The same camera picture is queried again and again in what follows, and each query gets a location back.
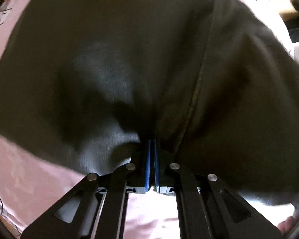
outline pink surface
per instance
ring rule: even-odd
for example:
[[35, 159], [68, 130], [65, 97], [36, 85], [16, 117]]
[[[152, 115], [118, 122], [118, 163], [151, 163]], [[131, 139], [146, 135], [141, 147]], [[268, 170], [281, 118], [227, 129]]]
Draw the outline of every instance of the pink surface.
[[[13, 5], [0, 25], [0, 57], [10, 33], [30, 0], [13, 0]], [[241, 0], [261, 14], [260, 5], [253, 0]], [[282, 20], [271, 17], [267, 25], [289, 50], [291, 44], [287, 30], [279, 28]], [[15, 144], [0, 137], [0, 212], [12, 224], [23, 230], [47, 210], [69, 189], [82, 179], [83, 175], [35, 158]], [[131, 194], [128, 203], [124, 238], [179, 238], [176, 201], [150, 191], [146, 195]]]

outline triangular cutout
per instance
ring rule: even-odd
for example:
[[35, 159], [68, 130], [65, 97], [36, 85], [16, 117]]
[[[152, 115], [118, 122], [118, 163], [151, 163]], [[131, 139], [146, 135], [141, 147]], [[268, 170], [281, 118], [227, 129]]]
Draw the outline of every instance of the triangular cutout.
[[54, 217], [60, 219], [68, 224], [72, 223], [75, 213], [79, 208], [80, 202], [83, 197], [83, 191], [78, 191], [69, 201], [60, 207], [55, 213]]
[[220, 194], [234, 223], [239, 223], [249, 217], [251, 212], [245, 208], [228, 190], [221, 190]]

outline round metal bolt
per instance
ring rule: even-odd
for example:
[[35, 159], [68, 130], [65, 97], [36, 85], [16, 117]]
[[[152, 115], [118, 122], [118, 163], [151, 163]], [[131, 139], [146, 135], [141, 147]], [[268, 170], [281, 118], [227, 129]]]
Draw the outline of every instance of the round metal bolt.
[[207, 178], [208, 178], [208, 180], [210, 180], [211, 182], [215, 182], [215, 181], [217, 181], [217, 179], [218, 179], [217, 175], [215, 175], [215, 174], [213, 174], [213, 173], [209, 174], [209, 175], [207, 176]]
[[96, 173], [90, 173], [88, 175], [88, 180], [91, 181], [95, 181], [97, 179], [97, 174]]
[[172, 170], [178, 170], [178, 169], [179, 169], [179, 164], [177, 164], [177, 163], [171, 163], [171, 164], [170, 164], [170, 168], [171, 168]]
[[133, 164], [133, 163], [128, 163], [125, 167], [126, 167], [126, 169], [132, 171], [132, 170], [135, 169], [135, 164]]

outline black garment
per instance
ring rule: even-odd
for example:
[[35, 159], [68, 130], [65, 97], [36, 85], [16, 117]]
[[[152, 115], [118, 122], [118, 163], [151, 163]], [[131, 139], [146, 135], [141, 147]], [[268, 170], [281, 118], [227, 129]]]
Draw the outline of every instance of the black garment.
[[0, 134], [81, 173], [158, 138], [246, 192], [299, 192], [299, 65], [237, 0], [31, 0], [0, 61]]

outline silver screw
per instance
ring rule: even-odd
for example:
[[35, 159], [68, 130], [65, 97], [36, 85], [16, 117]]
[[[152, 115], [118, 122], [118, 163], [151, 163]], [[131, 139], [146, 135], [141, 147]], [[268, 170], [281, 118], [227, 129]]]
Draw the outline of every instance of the silver screw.
[[88, 175], [88, 180], [91, 181], [95, 181], [97, 179], [97, 174], [96, 173], [90, 173]]
[[207, 178], [208, 178], [208, 180], [210, 180], [211, 182], [215, 182], [215, 181], [217, 181], [217, 179], [218, 179], [218, 177], [217, 177], [217, 175], [215, 175], [215, 174], [209, 174], [208, 176], [207, 176]]
[[133, 163], [128, 163], [125, 167], [126, 167], [126, 169], [132, 171], [132, 170], [135, 169], [135, 164], [133, 164]]
[[171, 163], [171, 164], [170, 164], [170, 168], [171, 168], [172, 170], [178, 170], [178, 169], [179, 169], [179, 164], [177, 164], [177, 163]]

